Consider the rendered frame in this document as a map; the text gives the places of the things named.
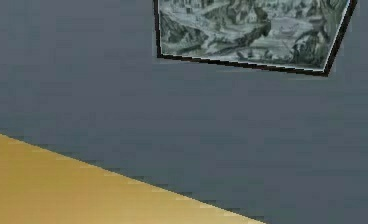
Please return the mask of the black framed grey landscape picture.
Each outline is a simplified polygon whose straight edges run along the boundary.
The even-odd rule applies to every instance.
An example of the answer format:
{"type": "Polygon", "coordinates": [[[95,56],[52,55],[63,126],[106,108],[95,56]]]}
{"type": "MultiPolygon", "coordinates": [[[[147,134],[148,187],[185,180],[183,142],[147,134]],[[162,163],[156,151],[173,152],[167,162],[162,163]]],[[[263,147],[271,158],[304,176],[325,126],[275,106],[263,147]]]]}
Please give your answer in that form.
{"type": "Polygon", "coordinates": [[[357,0],[153,0],[162,59],[326,76],[357,0]]]}

